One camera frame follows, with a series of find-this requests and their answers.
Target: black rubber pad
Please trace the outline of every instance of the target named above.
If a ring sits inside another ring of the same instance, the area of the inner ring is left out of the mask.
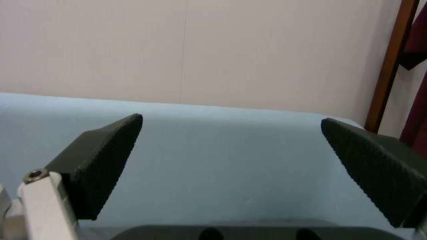
[[[322,120],[321,130],[348,174],[391,225],[414,228],[420,223],[427,211],[427,159],[396,138],[331,118]]]
[[[125,167],[143,124],[133,114],[83,132],[46,168],[60,173],[77,219],[97,219]]]

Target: dark red fabric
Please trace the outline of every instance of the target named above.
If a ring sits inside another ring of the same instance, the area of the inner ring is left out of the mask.
[[[412,148],[422,156],[427,158],[427,118],[421,124],[421,128],[416,135]]]
[[[410,70],[427,59],[427,4],[409,32],[399,63]],[[427,158],[427,72],[416,94],[400,140]]]
[[[403,128],[400,136],[400,141],[406,145],[413,147],[415,142],[418,141],[417,146],[422,144],[420,141],[427,140],[427,72],[413,101],[412,108],[406,120],[405,127]]]
[[[410,70],[427,59],[427,4],[424,5],[410,29],[399,63]]]

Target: hole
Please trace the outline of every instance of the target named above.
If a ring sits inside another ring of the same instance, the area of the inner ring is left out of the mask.
[[[42,174],[42,171],[40,171],[40,170],[35,170],[35,171],[30,172],[28,176],[29,176],[30,178],[35,178],[35,177],[40,176],[41,174]]]
[[[209,227],[203,230],[198,236],[198,240],[223,240],[223,234],[216,228]]]
[[[295,240],[322,240],[314,231],[301,228],[296,232]]]

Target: metal part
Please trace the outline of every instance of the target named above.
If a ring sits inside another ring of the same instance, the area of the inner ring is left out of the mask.
[[[3,238],[4,216],[6,215],[6,211],[9,209],[11,204],[11,198],[9,197],[3,185],[0,184],[0,238]]]
[[[51,172],[50,177],[19,186],[18,196],[24,206],[25,225],[30,240],[77,239],[72,216],[58,191],[60,181],[61,176]]]
[[[25,184],[34,183],[35,181],[38,181],[40,179],[46,178],[49,176],[49,172],[45,168],[38,168],[30,171],[23,177],[23,182]]]

